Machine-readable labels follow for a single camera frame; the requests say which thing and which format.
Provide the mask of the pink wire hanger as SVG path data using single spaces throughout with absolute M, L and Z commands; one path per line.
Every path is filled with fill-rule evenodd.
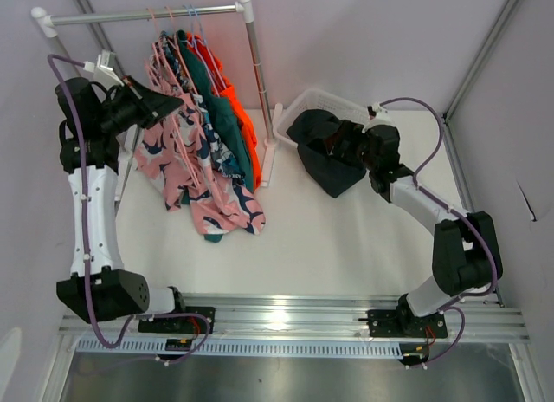
M 152 80 L 153 86 L 157 91 L 164 95 L 176 96 L 180 101 L 182 101 L 181 94 L 182 89 L 179 89 L 177 92 L 173 89 L 173 83 L 171 78 L 167 76 L 168 64 L 164 58 L 161 45 L 159 43 L 153 43 L 152 45 L 153 55 L 148 61 L 148 74 Z M 189 158 L 189 155 L 186 151 L 186 146 L 182 138 L 180 124 L 178 121 L 179 107 L 169 114 L 168 121 L 171 123 L 171 128 L 174 134 L 174 139 L 176 141 L 177 147 L 175 151 L 178 152 L 181 160 L 187 165 L 187 169 L 190 172 L 193 186 L 197 188 L 199 186 L 199 179 L 196 173 L 196 170 Z

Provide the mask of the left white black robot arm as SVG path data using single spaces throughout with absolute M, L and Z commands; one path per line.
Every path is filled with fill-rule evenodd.
M 84 322 L 158 314 L 171 333 L 187 324 L 173 287 L 153 288 L 125 270 L 116 233 L 115 192 L 119 179 L 118 135 L 132 126 L 149 129 L 182 106 L 130 76 L 106 88 L 82 77 L 55 89 L 66 119 L 59 126 L 60 161 L 74 200 L 74 258 L 58 298 Z

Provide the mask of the orange shorts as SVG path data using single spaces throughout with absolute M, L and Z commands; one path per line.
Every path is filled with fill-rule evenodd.
M 180 40 L 186 42 L 189 52 L 198 59 L 188 42 L 189 38 L 190 33 L 183 32 L 180 34 Z M 246 114 L 242 104 L 238 101 L 235 88 L 231 82 L 222 73 L 223 78 L 228 82 L 230 96 L 228 98 L 217 97 L 212 92 L 213 88 L 207 76 L 206 69 L 200 60 L 199 62 L 202 66 L 203 82 L 206 82 L 206 87 L 209 89 L 209 93 L 204 99 L 208 103 L 212 125 L 226 146 L 233 151 L 235 157 L 245 169 L 247 188 L 251 192 L 254 192 L 260 187 L 262 178 L 261 165 L 256 151 L 257 138 L 254 124 Z

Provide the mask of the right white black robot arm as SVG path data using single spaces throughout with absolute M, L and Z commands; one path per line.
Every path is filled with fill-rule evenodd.
M 400 133 L 394 126 L 365 128 L 341 120 L 324 146 L 332 159 L 366 169 L 373 191 L 409 213 L 433 237 L 431 276 L 402 295 L 395 309 L 368 311 L 364 322 L 370 336 L 446 338 L 445 312 L 463 298 L 488 294 L 502 275 L 492 218 L 453 207 L 421 184 L 400 161 Z

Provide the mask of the black shorts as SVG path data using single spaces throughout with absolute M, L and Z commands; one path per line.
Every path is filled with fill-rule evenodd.
M 359 165 L 347 165 L 331 156 L 324 141 L 339 129 L 340 119 L 323 109 L 302 112 L 287 129 L 309 176 L 332 198 L 350 189 L 366 174 Z

